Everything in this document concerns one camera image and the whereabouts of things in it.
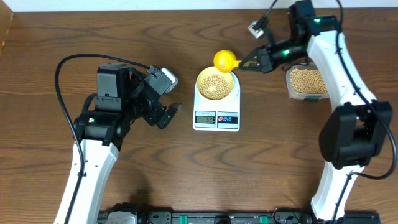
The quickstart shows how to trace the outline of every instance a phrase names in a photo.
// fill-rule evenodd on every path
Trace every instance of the container of soybeans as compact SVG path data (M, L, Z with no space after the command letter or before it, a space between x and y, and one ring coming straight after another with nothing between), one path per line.
M294 65L286 72L290 99L319 100L329 98L328 90L314 63Z

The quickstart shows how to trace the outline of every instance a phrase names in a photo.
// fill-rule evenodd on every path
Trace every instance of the white label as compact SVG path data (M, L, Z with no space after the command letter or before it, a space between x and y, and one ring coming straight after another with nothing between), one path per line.
M215 128L216 124L195 123L196 128Z
M216 116L214 111L196 111L195 116Z
M238 124L229 124L229 123L218 123L217 128L238 128Z
M237 112L218 112L218 116L238 116Z

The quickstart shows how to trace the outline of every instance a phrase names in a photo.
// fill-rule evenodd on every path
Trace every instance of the digital scale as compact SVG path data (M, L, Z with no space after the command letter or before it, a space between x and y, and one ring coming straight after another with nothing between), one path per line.
M232 90L225 98L209 100L199 91L202 81L214 74L226 76ZM195 84L193 128L197 131L239 131L241 124L241 86L233 72L221 73L216 67L204 69Z

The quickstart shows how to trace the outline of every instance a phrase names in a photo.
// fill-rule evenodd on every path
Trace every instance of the plastic container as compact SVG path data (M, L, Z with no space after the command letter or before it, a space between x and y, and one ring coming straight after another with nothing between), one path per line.
M325 99L329 98L329 94L311 94L311 93L297 93L294 91L292 87L292 82L290 81L290 73L293 69L308 69L308 70L318 70L318 68L315 66L314 63L310 63L309 66L306 66L304 63L302 65L293 65L289 70L286 72L286 84L287 84L287 90L289 92L289 98L290 99L297 99L297 100L319 100L319 99Z

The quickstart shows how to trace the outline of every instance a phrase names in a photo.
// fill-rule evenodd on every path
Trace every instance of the soybean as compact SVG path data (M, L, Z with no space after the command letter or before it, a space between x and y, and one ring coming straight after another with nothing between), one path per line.
M325 94L328 93L325 83L318 70L293 69L290 72L292 88L297 93Z
M221 75L213 74L203 80L199 91L210 100L220 100L228 96L231 90L227 79Z

